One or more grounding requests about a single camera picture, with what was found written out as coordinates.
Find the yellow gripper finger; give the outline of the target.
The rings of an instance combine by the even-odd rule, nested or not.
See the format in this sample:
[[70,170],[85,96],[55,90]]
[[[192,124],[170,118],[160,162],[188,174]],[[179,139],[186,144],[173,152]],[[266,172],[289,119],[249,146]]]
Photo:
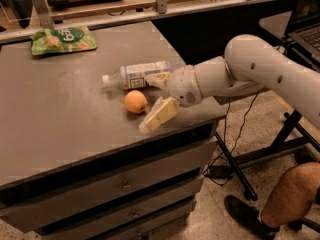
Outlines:
[[145,80],[149,86],[153,86],[161,90],[165,90],[167,88],[166,81],[170,75],[171,75],[170,72],[153,73],[153,74],[147,75],[145,77]]
[[142,132],[150,132],[157,129],[175,117],[179,108],[179,102],[175,98],[169,97],[164,99],[159,97],[152,106],[150,112],[139,125],[139,129]]

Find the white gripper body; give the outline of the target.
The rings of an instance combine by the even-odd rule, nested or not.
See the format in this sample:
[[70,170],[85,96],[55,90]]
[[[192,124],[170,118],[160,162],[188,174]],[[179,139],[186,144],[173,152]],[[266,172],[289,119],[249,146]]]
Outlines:
[[178,100],[182,107],[191,107],[203,101],[195,69],[191,65],[174,70],[168,80],[169,95]]

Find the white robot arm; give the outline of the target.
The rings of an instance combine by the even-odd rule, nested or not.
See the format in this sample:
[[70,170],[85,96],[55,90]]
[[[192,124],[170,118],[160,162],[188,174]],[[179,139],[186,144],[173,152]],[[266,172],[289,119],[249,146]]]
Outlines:
[[211,96],[242,96],[267,87],[277,93],[314,126],[320,128],[320,74],[302,66],[253,35],[231,39],[222,56],[171,73],[145,77],[166,93],[159,98],[140,127],[152,131],[178,113]]

